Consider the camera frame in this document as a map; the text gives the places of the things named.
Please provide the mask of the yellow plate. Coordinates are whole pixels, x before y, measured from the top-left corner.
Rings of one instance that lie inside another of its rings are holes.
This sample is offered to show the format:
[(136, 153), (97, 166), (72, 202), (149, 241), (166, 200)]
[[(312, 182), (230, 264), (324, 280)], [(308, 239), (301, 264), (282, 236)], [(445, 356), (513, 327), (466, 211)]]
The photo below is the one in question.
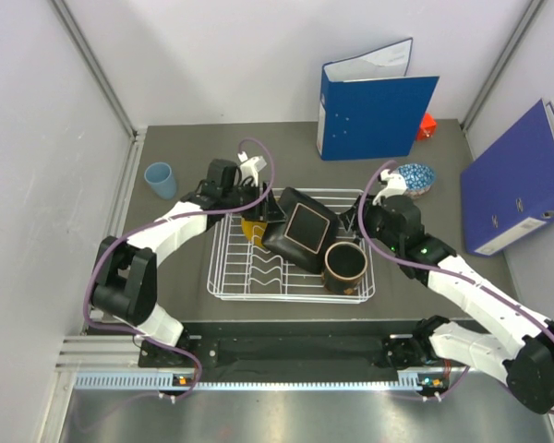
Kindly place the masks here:
[(244, 218), (241, 219), (241, 230), (248, 240), (248, 242), (254, 246), (263, 248), (262, 237), (268, 223), (264, 221), (248, 221)]

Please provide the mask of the black square plate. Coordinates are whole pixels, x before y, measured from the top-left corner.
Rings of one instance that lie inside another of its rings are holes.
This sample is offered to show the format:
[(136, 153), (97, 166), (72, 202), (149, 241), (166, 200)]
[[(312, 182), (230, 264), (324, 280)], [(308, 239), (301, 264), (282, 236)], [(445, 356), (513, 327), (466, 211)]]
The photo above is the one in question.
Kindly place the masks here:
[(335, 212), (309, 195), (287, 187), (278, 200), (286, 220), (269, 223), (263, 246), (312, 274), (320, 274), (339, 229)]

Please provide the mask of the white wire dish rack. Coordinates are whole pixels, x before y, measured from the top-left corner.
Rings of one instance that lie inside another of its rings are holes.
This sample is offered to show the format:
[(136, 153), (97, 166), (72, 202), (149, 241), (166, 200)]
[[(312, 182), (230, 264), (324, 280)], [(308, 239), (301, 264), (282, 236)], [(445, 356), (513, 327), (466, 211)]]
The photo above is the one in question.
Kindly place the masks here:
[(214, 227), (207, 289), (223, 300), (359, 304), (376, 292), (372, 251), (342, 216), (359, 189), (275, 188), (273, 215)]

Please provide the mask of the blue patterned bowl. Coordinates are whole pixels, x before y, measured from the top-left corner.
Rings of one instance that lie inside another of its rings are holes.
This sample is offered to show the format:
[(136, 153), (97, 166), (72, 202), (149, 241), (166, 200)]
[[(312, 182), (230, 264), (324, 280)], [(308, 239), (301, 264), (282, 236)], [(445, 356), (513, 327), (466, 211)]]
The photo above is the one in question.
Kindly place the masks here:
[(428, 192), (436, 180), (434, 170), (422, 163), (403, 164), (396, 172), (404, 179), (407, 191), (412, 194)]

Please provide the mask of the light blue cup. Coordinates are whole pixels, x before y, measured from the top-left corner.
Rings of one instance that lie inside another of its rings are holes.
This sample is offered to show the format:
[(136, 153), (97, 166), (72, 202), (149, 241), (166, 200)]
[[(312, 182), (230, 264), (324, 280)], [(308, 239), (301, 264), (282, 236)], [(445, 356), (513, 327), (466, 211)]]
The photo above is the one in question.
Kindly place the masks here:
[(170, 200), (175, 197), (177, 184), (168, 163), (155, 162), (149, 165), (144, 172), (144, 179), (159, 198)]

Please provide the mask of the brown floral patterned bowl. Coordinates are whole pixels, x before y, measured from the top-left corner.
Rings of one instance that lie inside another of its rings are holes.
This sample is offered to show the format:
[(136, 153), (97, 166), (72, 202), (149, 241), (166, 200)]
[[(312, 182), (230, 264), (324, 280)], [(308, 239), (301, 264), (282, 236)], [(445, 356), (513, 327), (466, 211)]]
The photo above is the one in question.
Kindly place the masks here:
[(411, 199), (418, 199), (423, 197), (430, 189), (430, 186), (418, 189), (407, 189), (404, 194)]

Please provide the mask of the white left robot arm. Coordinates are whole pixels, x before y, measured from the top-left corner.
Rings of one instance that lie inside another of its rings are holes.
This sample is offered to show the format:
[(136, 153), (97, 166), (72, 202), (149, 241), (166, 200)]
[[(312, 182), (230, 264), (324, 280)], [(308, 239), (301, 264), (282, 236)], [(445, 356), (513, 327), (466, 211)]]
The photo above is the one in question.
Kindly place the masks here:
[(183, 324), (158, 304), (158, 267), (187, 241), (206, 233), (227, 214), (253, 222), (284, 219), (272, 194), (272, 181), (259, 173), (272, 160), (238, 154), (238, 161), (213, 160), (207, 176), (162, 217), (101, 242), (90, 277), (86, 306), (95, 307), (139, 335), (157, 341), (169, 365), (184, 364), (191, 353)]

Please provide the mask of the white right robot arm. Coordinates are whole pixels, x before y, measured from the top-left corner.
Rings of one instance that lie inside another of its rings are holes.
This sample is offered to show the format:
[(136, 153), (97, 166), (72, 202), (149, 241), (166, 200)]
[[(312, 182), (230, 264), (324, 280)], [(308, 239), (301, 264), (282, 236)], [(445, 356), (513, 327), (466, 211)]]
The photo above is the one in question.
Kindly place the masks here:
[(393, 161), (368, 182), (380, 183), (380, 191), (357, 198), (341, 216), (344, 228), (484, 328), (473, 332), (440, 316), (423, 320), (413, 332), (415, 359), (423, 365), (448, 359), (473, 367), (495, 378), (530, 411), (554, 415), (554, 319), (519, 304), (454, 248), (426, 233)]

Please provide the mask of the dark brown mug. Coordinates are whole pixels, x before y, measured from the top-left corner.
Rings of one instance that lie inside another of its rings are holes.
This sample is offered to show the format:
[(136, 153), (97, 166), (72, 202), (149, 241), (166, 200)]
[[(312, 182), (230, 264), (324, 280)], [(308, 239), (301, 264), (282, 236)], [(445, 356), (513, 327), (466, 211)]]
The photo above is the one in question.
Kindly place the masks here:
[(367, 255), (359, 245), (337, 242), (327, 249), (321, 276), (328, 292), (355, 295), (366, 272)]

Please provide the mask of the blue standing binder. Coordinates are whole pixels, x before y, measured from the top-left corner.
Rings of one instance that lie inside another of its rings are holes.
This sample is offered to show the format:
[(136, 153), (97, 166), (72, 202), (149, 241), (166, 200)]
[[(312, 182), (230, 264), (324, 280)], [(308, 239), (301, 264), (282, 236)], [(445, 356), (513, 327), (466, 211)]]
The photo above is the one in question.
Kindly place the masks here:
[(412, 49), (407, 38), (322, 66), (316, 143), (322, 160), (410, 153), (439, 81), (407, 74)]

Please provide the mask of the small orange object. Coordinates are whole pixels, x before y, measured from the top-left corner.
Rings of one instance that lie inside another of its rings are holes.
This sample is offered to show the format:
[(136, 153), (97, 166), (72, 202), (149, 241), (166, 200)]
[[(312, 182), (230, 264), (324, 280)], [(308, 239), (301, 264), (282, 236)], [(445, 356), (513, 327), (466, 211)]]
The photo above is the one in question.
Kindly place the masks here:
[(425, 113), (416, 133), (415, 140), (422, 141), (431, 138), (435, 134), (436, 129), (437, 121), (430, 113)]

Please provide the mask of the purple leaning binder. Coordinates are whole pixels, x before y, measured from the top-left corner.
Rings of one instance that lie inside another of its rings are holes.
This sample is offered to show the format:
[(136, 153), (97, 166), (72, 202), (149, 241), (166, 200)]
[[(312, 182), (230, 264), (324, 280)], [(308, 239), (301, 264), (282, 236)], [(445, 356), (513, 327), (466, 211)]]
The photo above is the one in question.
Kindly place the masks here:
[(493, 256), (554, 222), (554, 106), (534, 104), (461, 173), (466, 251)]

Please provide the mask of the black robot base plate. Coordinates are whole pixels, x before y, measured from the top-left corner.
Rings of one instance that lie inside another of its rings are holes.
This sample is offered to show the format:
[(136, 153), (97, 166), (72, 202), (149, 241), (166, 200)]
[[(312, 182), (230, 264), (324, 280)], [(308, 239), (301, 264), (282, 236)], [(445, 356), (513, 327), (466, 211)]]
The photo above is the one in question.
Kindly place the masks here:
[(211, 371), (240, 362), (357, 361), (377, 368), (441, 365), (425, 333), (443, 320), (262, 320), (187, 322), (174, 349)]

